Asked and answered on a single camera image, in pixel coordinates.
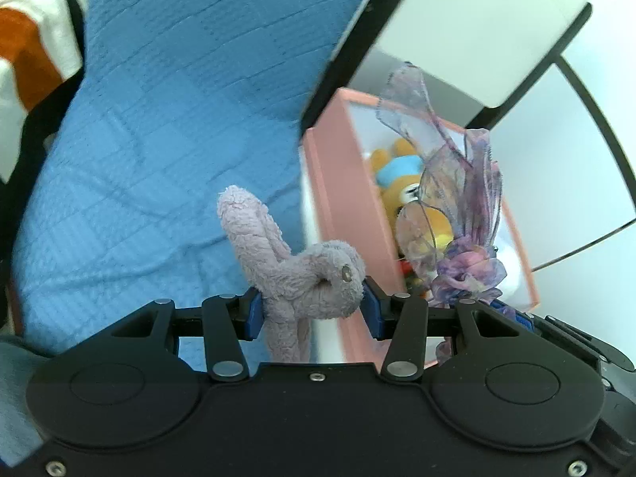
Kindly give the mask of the white plush with blue scarf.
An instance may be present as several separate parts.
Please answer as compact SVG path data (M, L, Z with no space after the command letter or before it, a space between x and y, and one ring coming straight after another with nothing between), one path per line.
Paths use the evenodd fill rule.
M510 306L523 309L527 306L528 298L521 259L513 244L506 238L497 236L494 247L497 250L497 260L507 272L507 276L497 285L501 292L500 299Z

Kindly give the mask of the brown bear plush blue shirt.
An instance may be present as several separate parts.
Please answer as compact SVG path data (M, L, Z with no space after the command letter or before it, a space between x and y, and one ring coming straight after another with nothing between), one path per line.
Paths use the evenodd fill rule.
M399 138L390 149L374 150L368 162L398 252L410 261L434 264L454 234L447 217L419 199L424 162L415 147Z

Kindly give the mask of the small red black plush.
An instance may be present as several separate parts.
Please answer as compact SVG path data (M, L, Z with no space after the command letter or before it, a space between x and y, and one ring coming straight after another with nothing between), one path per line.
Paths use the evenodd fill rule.
M399 267L403 276L406 292L418 297L425 297L429 291L427 282L418 276L412 264L406 259L399 260Z

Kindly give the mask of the blue quilted cushion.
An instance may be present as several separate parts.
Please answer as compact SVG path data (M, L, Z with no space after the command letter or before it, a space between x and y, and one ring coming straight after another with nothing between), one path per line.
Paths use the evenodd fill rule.
M85 75L13 252L29 345L244 292L215 211L230 185L302 249L300 120L362 1L89 0Z

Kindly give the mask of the purple bunny plush with ribbon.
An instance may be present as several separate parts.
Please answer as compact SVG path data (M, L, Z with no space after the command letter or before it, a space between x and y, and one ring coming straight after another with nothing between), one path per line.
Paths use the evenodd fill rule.
M419 199L441 211L453 230L453 240L434 264L406 258L427 282L433 305L462 298L492 302L500 296L497 285L507 272L494 247L502 176L488 131L468 129L457 144L432 109L423 70L410 62L389 76L376 117L415 147L424 162ZM359 308L362 257L341 240L293 254L268 207L236 185L220 194L217 213L248 283L264 298L271 358L307 361L312 321L346 318Z

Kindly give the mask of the white orange black blanket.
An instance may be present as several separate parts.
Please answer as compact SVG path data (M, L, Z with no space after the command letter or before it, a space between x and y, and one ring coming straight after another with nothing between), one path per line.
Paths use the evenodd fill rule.
M27 115L83 65L73 13L88 0L1 0L1 181L13 175Z

